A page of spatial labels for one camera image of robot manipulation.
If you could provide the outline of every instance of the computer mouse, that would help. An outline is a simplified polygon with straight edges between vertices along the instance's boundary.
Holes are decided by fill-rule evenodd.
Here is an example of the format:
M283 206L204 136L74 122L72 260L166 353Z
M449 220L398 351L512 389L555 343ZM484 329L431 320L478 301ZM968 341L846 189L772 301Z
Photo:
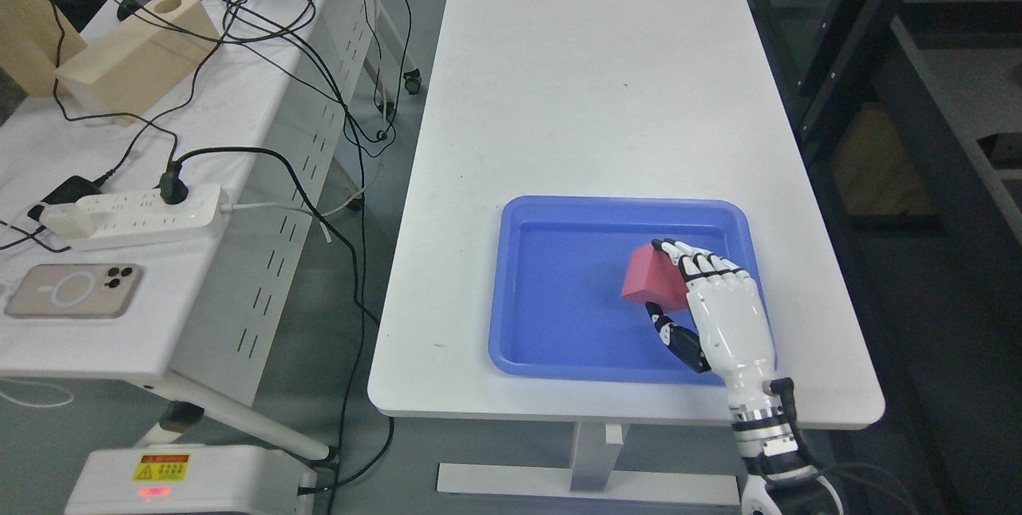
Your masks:
M123 0L121 5L118 5L118 20L124 21L126 17L131 16L135 13L136 9L142 8L143 5L147 5L152 0Z

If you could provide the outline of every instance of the white desk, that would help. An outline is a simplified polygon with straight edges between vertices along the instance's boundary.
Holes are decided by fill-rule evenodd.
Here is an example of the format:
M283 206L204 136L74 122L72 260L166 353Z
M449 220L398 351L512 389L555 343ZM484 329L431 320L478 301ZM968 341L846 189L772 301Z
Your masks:
M369 379L396 416L729 424L719 387L491 363L500 214L522 194L734 202L801 424L882 415L745 0L448 0Z
M223 6L218 0L204 3L219 27ZM343 97L350 99L371 39L363 1L316 0L316 24L299 34L323 54ZM251 6L288 24L303 3L256 0ZM112 28L113 13L114 6L107 3L84 31L86 41ZM261 42L254 48L326 89L310 61L289 43ZM149 118L181 103L188 94L188 80L150 108ZM72 114L82 114L76 101L68 99L66 104ZM282 152L315 201L343 127L343 110L249 50L223 46L202 68L192 103L159 123L180 134L179 155L206 146L264 146ZM72 125L61 119L52 99L26 100L0 130L0 218L15 220L15 214L73 174L99 177L120 158L140 126ZM169 150L168 137L146 132L133 157L103 191L152 187ZM283 167L273 158L204 155L189 161L182 179L223 185L233 202L296 199L295 205L300 204ZM19 321L0 316L0 374L122 379L171 400L199 405L215 419L299 455L322 459L326 447L321 442L247 407L259 386L309 224L304 214L245 210L234 214L218 238L69 250L57 256L31 243L0 252L3 302L37 264L135 263L144 271L128 312L115 320Z

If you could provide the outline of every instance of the warning label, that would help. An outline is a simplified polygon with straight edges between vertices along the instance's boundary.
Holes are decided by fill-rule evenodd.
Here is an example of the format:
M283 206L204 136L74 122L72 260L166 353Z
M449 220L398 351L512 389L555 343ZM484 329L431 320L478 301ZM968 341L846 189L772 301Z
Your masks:
M188 471L188 455L143 455L133 481L180 481Z

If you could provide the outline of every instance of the phone case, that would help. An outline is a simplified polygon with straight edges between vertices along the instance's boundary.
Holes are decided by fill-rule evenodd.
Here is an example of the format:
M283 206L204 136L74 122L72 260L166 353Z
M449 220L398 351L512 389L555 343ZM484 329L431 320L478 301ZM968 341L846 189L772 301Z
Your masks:
M135 295L135 264L37 265L4 307L19 319L114 319Z

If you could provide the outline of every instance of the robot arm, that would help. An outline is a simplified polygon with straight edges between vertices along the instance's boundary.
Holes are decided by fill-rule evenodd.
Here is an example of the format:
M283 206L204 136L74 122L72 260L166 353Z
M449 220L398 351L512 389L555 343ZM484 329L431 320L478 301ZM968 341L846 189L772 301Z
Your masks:
M647 303L646 310L675 356L696 372L709 369L724 379L732 429L749 473L742 513L843 514L794 424L793 383L774 370L774 343L755 279L711 250L675 239L653 239L652 245L679 268L698 336L659 305Z

